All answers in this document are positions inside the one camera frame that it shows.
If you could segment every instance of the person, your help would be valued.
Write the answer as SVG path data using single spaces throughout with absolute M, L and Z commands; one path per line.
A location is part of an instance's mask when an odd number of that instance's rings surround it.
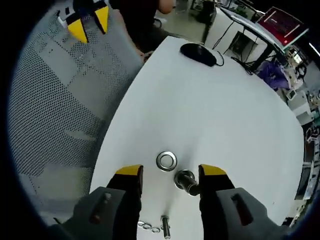
M 169 14 L 174 0 L 109 0 L 116 18 L 132 42 L 136 51 L 144 53 L 154 51 L 169 32 L 154 26 L 155 14 Z

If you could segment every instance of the black cable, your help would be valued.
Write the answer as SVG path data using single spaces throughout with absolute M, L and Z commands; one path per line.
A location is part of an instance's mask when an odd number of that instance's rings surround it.
M 228 50 L 229 50 L 229 47 L 224 51 L 223 55 L 225 55 Z
M 231 3 L 232 3 L 232 1 L 230 0 L 229 5 L 228 5 L 228 7 L 227 7 L 228 10 L 229 10 L 229 8 L 230 8 Z
M 245 61 L 244 61 L 245 63 L 247 62 L 248 57 L 249 57 L 249 55 L 251 54 L 251 51 L 252 51 L 252 49 L 254 48 L 254 45 L 256 44 L 257 40 L 258 40 L 258 37 L 255 38 L 254 43 L 252 44 L 251 49 L 250 49 L 248 55 L 246 56 L 246 59 L 245 59 Z
M 275 56 L 275 55 L 268 56 L 268 57 L 265 59 L 265 61 L 267 61 L 268 58 L 272 58 L 272 57 L 274 57 L 274 56 Z M 253 75 L 253 74 L 254 74 L 254 72 L 251 71 L 251 66 L 252 66 L 252 64 L 255 63 L 257 60 L 255 60 L 255 61 L 250 61 L 250 62 L 243 62 L 243 61 L 241 61 L 241 60 L 239 60 L 238 58 L 233 57 L 233 56 L 231 57 L 231 59 L 232 59 L 232 60 L 235 60 L 238 64 L 240 64 L 240 65 L 244 68 L 244 70 L 245 70 L 249 75 Z
M 222 67 L 223 65 L 225 65 L 225 59 L 224 59 L 224 57 L 222 56 L 222 54 L 219 51 L 217 51 L 217 52 L 220 54 L 220 57 L 222 58 L 222 64 L 219 65 L 219 64 L 216 63 L 215 65 L 217 65 L 219 67 Z
M 245 34 L 245 27 L 243 27 L 243 30 L 242 30 L 242 35 L 244 35 Z M 242 52 L 241 52 L 241 62 L 243 62 L 244 60 L 242 59 L 242 53 L 243 53 L 243 50 L 242 50 Z
M 229 28 L 231 27 L 232 24 L 234 24 L 235 21 L 232 21 L 232 23 L 226 28 L 226 30 L 224 31 L 224 33 L 222 34 L 222 36 L 215 42 L 215 44 L 212 47 L 212 50 L 214 50 L 218 44 L 220 43 L 221 39 L 226 35 L 226 33 L 228 32 Z
M 249 75 L 253 75 L 254 73 L 250 70 L 250 67 L 251 67 L 251 64 L 248 64 L 248 63 L 245 63 L 241 60 L 239 60 L 238 58 L 236 57 L 231 57 L 232 60 L 235 60 L 238 64 L 240 64 L 244 70 L 249 74 Z

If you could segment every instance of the gray mesh chair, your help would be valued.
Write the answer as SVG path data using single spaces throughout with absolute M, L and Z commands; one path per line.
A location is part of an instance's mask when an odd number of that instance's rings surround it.
M 57 21 L 61 7 L 50 9 L 30 33 L 15 68 L 8 111 L 17 172 L 48 224 L 53 217 L 69 218 L 89 193 L 109 124 L 143 64 L 112 9 L 105 35 L 92 18 L 83 19 L 85 44 Z

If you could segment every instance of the purple bag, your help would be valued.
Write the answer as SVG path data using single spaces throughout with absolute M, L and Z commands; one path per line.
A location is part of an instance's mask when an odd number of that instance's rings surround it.
M 286 76 L 274 62 L 265 61 L 257 74 L 272 89 L 290 89 Z

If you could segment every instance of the floor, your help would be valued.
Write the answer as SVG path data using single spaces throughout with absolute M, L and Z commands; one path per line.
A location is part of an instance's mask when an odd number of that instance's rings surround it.
M 156 17 L 166 19 L 163 24 L 164 30 L 181 35 L 184 39 L 200 43 L 205 30 L 205 24 L 196 21 L 189 12 L 187 0 L 177 0 L 176 7 L 169 14 L 162 14 L 157 11 Z

